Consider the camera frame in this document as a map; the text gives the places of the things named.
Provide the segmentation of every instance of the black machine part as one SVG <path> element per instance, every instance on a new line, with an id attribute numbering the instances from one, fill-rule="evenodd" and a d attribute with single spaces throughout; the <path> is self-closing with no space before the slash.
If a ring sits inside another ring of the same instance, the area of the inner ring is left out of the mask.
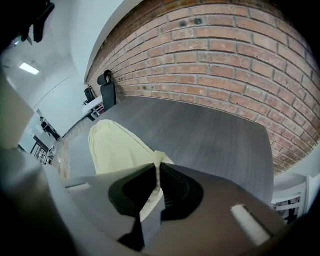
<path id="1" fill-rule="evenodd" d="M 304 242 L 309 241 L 312 247 L 316 241 L 308 229 L 318 227 L 319 197 L 307 216 L 284 228 L 280 216 L 272 216 L 275 213 L 267 205 L 234 183 L 181 166 L 168 166 L 199 183 L 203 199 L 189 217 L 164 221 L 153 240 L 137 252 L 117 241 L 133 230 L 135 218 L 119 214 L 108 200 L 108 191 L 115 181 L 147 165 L 63 184 L 52 166 L 42 166 L 18 150 L 1 150 L 4 254 L 43 255 L 44 250 L 49 254 L 63 250 L 70 255 L 86 256 L 273 255 L 305 250 Z M 83 191 L 71 192 L 66 188 L 84 183 L 89 188 Z M 259 247 L 250 243 L 228 213 L 230 206 L 239 203 L 245 204 L 267 228 L 271 240 Z"/>

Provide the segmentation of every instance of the desk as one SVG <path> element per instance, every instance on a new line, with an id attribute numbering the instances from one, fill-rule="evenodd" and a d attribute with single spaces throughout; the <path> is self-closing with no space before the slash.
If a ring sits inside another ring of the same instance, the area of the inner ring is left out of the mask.
<path id="1" fill-rule="evenodd" d="M 273 158 L 267 130 L 218 110 L 166 99 L 129 97 L 99 120 L 112 120 L 179 166 L 230 180 L 270 204 Z M 88 135 L 70 145 L 71 177 L 96 174 Z"/>
<path id="2" fill-rule="evenodd" d="M 95 98 L 89 104 L 83 106 L 82 113 L 85 115 L 86 113 L 90 112 L 91 110 L 93 110 L 96 106 L 100 105 L 101 103 L 103 103 L 102 96 Z"/>

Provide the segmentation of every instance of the white wall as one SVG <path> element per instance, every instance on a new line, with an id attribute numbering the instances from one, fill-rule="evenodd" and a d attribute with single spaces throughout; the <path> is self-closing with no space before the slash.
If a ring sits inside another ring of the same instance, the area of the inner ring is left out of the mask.
<path id="1" fill-rule="evenodd" d="M 305 182 L 307 176 L 314 178 L 318 174 L 320 174 L 320 145 L 294 167 L 274 177 L 274 191 L 292 188 Z"/>
<path id="2" fill-rule="evenodd" d="M 78 0 L 73 6 L 71 56 L 81 81 L 112 29 L 143 0 Z"/>
<path id="3" fill-rule="evenodd" d="M 69 57 L 37 86 L 28 104 L 34 111 L 40 110 L 58 134 L 64 136 L 84 117 L 86 99 L 84 85 Z"/>

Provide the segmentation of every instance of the wooden tabletop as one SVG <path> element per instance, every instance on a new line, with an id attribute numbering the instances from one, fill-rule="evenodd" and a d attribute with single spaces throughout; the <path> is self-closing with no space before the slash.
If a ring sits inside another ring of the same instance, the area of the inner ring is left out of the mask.
<path id="1" fill-rule="evenodd" d="M 273 159 L 267 130 L 218 110 L 147 97 L 129 97 L 99 120 L 112 120 L 179 166 L 228 179 L 266 204 L 272 200 Z M 71 176 L 94 175 L 89 129 L 70 146 Z"/>

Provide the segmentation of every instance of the white chair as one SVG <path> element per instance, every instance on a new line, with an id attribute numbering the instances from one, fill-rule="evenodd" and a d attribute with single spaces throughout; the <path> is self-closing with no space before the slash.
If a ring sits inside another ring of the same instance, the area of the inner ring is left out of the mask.
<path id="1" fill-rule="evenodd" d="M 273 193 L 271 203 L 275 206 L 277 212 L 298 208 L 297 218 L 299 218 L 308 213 L 318 195 L 319 188 L 320 174 L 314 178 L 307 176 L 306 181 L 302 184 Z M 289 205 L 275 205 L 294 199 L 298 199 L 298 202 Z"/>

